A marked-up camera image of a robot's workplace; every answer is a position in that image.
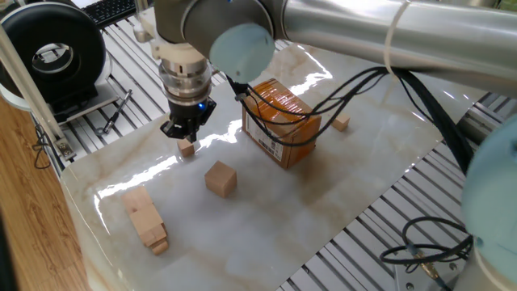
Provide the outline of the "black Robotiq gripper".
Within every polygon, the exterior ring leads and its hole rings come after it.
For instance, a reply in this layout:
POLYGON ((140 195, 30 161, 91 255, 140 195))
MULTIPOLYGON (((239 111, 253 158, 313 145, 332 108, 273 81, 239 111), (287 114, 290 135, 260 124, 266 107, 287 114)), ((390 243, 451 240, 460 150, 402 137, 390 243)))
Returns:
POLYGON ((172 100, 169 100, 168 104, 169 120, 161 125, 161 131, 168 138, 187 139, 189 142, 197 141, 200 126, 207 123, 216 108, 216 102, 210 97, 192 105, 182 105, 172 100))

